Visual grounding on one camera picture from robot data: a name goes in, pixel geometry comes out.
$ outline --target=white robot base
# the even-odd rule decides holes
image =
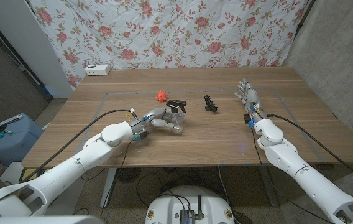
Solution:
[[[165,191],[162,195],[149,205],[145,218],[146,224],[234,224],[229,204],[218,194],[206,188],[184,185]],[[179,197],[185,207],[185,210],[183,209],[178,196],[189,201],[190,209],[188,202]]]

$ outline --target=robotic hand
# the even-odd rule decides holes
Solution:
[[[144,139],[148,135],[146,127],[169,127],[176,133],[181,133],[180,124],[185,113],[186,102],[170,100],[169,108],[157,108],[145,116],[138,118],[134,109],[130,112],[134,119],[119,124],[106,126],[103,131],[89,139],[83,149],[50,169],[34,180],[10,185],[0,189],[0,217],[32,217],[41,216],[48,206],[67,189],[76,179],[107,161],[122,140]]]
[[[243,79],[235,96],[244,104],[245,123],[260,135],[257,142],[266,158],[278,169],[290,175],[320,207],[332,223],[353,224],[353,197],[343,192],[299,155],[296,147],[284,138],[283,131],[262,111],[257,92]]]
[[[239,82],[237,87],[240,94],[234,93],[234,95],[243,103],[244,109],[247,112],[244,115],[244,121],[252,128],[256,122],[266,118],[266,114],[262,111],[261,100],[257,92],[245,78]]]
[[[169,108],[155,108],[145,114],[142,119],[135,118],[133,121],[131,121],[132,130],[139,133],[138,138],[143,139],[148,134],[148,132],[145,130],[147,123],[150,123],[151,125],[158,128],[168,127],[174,133],[182,133],[181,124],[186,113],[186,102],[180,100],[169,100],[166,105]]]

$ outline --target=electrical cable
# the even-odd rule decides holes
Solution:
[[[305,208],[303,208],[303,207],[297,205],[296,203],[292,202],[286,195],[284,195],[284,194],[273,184],[273,182],[270,180],[270,177],[269,177],[268,174],[266,173],[265,168],[264,168],[264,165],[262,164],[261,157],[259,156],[259,152],[258,152],[258,148],[257,148],[257,144],[256,144],[257,141],[256,141],[255,135],[254,135],[254,129],[251,128],[251,131],[252,131],[252,137],[253,137],[253,139],[254,139],[254,146],[255,146],[255,150],[257,151],[257,155],[258,155],[259,162],[261,163],[261,167],[262,167],[262,169],[264,170],[264,174],[265,174],[266,178],[267,178],[268,181],[271,183],[271,185],[273,186],[273,188],[274,188],[283,198],[285,198],[286,200],[288,200],[290,203],[292,203],[292,204],[295,205],[296,207],[300,208],[301,210],[303,210],[303,211],[305,211],[305,212],[307,212],[307,213],[309,213],[309,214],[311,214],[311,215],[313,215],[313,216],[316,216],[316,217],[320,218],[321,220],[323,220],[323,221],[325,221],[325,222],[333,223],[333,222],[330,222],[330,221],[327,220],[327,219],[321,218],[321,217],[318,216],[317,214],[315,214],[315,213],[313,213],[313,212],[311,212],[311,211],[309,211],[309,210],[307,210],[307,209],[305,209]]]
[[[229,200],[229,196],[228,196],[228,194],[226,192],[226,188],[225,188],[224,182],[223,182],[222,177],[221,177],[221,169],[219,168],[219,166],[217,168],[218,168],[219,180],[221,181],[222,187],[224,188],[227,204],[231,207],[231,210],[234,213],[234,207],[233,207],[232,203]],[[233,215],[233,219],[234,219],[235,222],[237,222],[237,224],[241,224],[234,215]]]
[[[132,126],[130,126],[130,127],[134,127],[134,126],[137,126],[138,124],[140,124],[141,122],[143,122],[142,120],[140,120],[138,123],[136,123],[136,124],[134,124],[134,125],[132,125]]]
[[[81,208],[81,209],[73,212],[73,215],[76,215],[77,212],[82,211],[82,210],[86,210],[87,211],[87,215],[89,215],[89,210],[87,208]]]
[[[185,205],[182,203],[181,199],[179,199],[179,197],[177,197],[174,193],[172,193],[172,191],[170,189],[168,189],[168,191],[181,202],[182,208],[185,209]],[[185,198],[185,200],[188,202],[188,205],[189,205],[188,209],[190,210],[190,203],[189,203],[188,199]]]
[[[218,174],[219,174],[219,180],[221,181],[222,187],[224,188],[224,191],[225,191],[226,201],[229,204],[229,196],[227,196],[226,188],[225,188],[224,182],[222,181],[222,177],[221,177],[221,169],[219,168],[219,166],[218,166]]]
[[[132,143],[133,141],[134,141],[134,140],[131,140],[131,142],[129,142],[128,145],[127,145],[126,152],[124,153],[124,158],[123,158],[123,160],[122,160],[122,162],[121,162],[121,166],[120,166],[120,168],[119,168],[119,172],[117,172],[117,175],[116,175],[116,177],[114,178],[114,180],[117,180],[117,179],[119,178],[120,170],[121,170],[121,168],[122,168],[122,165],[124,165],[124,161],[126,160],[126,157],[127,157],[128,148],[129,148],[129,146],[131,145],[131,143]],[[114,189],[115,186],[116,186],[116,183],[114,184],[114,186],[112,186],[112,187],[109,189],[108,194],[106,194],[106,198],[109,197],[110,191],[111,191],[112,189]],[[101,209],[101,214],[99,215],[100,219],[103,218],[103,217],[102,217],[102,213],[103,213],[104,208],[105,208],[105,205],[103,205],[103,207],[102,207],[102,209]]]
[[[147,177],[148,175],[155,175],[155,176],[157,176],[158,181],[160,182],[160,185],[163,187],[162,180],[161,180],[160,177],[159,177],[157,174],[155,174],[155,173],[148,173],[148,174],[144,175],[143,177],[141,177],[141,178],[138,180],[138,183],[137,183],[137,185],[136,185],[136,187],[135,187],[135,191],[137,192],[137,195],[138,195],[138,198],[139,198],[140,202],[142,202],[146,207],[149,207],[149,206],[148,206],[148,205],[142,200],[142,198],[140,197],[138,188],[139,188],[139,183],[140,183],[145,177]]]
[[[156,198],[162,197],[162,196],[172,196],[172,197],[176,197],[176,198],[181,197],[181,198],[185,199],[185,200],[188,202],[188,209],[190,210],[190,202],[189,202],[189,200],[186,199],[184,196],[175,195],[175,194],[161,194],[161,195],[157,196]]]
[[[91,178],[88,178],[88,179],[84,179],[83,176],[80,176],[82,180],[92,180],[94,179],[95,177],[99,176],[106,168],[103,168],[98,174],[96,174],[95,176],[91,177]]]
[[[342,165],[346,166],[348,169],[350,169],[353,172],[353,167],[351,167],[349,164],[347,164],[346,162],[344,162],[342,159],[340,159],[338,156],[336,156],[334,153],[332,153],[326,146],[324,146],[323,144],[321,144],[315,137],[313,137],[309,132],[307,132],[305,129],[303,129],[301,126],[299,126],[298,124],[290,121],[287,118],[284,118],[282,116],[276,115],[276,114],[267,114],[268,117],[276,117],[276,118],[280,118],[284,121],[289,122],[290,124],[296,126],[297,128],[299,128],[301,131],[303,131],[307,136],[309,136],[312,140],[314,140],[319,146],[321,146],[324,150],[326,150],[330,155],[332,155],[336,160],[338,160]]]
[[[97,122],[99,119],[103,118],[104,116],[110,114],[110,113],[114,113],[114,112],[118,112],[118,111],[126,111],[126,112],[130,112],[130,110],[127,109],[117,109],[117,110],[112,110],[112,111],[108,111],[104,114],[102,114],[101,116],[97,117],[96,119],[94,119],[92,122],[90,122],[90,124],[88,124],[87,126],[85,126],[79,133],[77,133],[74,137],[72,137],[72,139],[70,141],[68,141],[62,148],[60,148],[54,155],[52,155],[49,159],[47,159],[43,164],[41,164],[38,168],[36,168],[36,170],[34,170],[31,174],[29,174],[25,179],[22,180],[21,183],[28,181],[32,176],[34,176],[34,174],[36,174],[40,169],[44,168],[45,165],[47,165],[49,162],[51,162],[55,157],[57,157],[59,155],[59,153],[61,153],[63,150],[66,149],[66,147],[68,147],[79,135],[81,135],[85,130],[87,130],[91,125],[93,125],[95,122]]]

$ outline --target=wooden table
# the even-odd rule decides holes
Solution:
[[[234,96],[244,77],[257,90],[266,113],[297,121],[342,160],[353,164],[353,135],[291,68],[192,68],[168,70],[118,70],[104,77],[85,77],[74,94],[22,161],[38,167],[97,116],[114,109],[134,108],[138,116],[157,107],[156,91],[168,99],[187,101],[184,131],[150,128],[149,136],[133,142],[124,167],[249,166],[258,165],[250,128],[244,124],[242,103]],[[218,106],[207,112],[204,96]],[[109,114],[57,156],[53,167],[81,149],[91,136],[109,124],[126,121],[126,113]],[[296,127],[278,118],[273,122],[309,163],[336,163],[326,151]],[[127,142],[102,166],[119,167]],[[262,161],[267,162],[260,150]]]

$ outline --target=gray wall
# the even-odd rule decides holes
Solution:
[[[353,133],[353,1],[317,0],[283,65],[294,68]],[[353,174],[346,168],[337,166],[322,173],[353,196]],[[278,172],[273,179],[278,175],[278,180],[284,179]],[[290,189],[294,202],[322,214],[299,186],[291,182],[285,180],[280,187]],[[287,223],[324,223],[285,200],[281,201]]]
[[[0,0],[0,31],[54,98],[68,98],[73,89],[25,0]]]

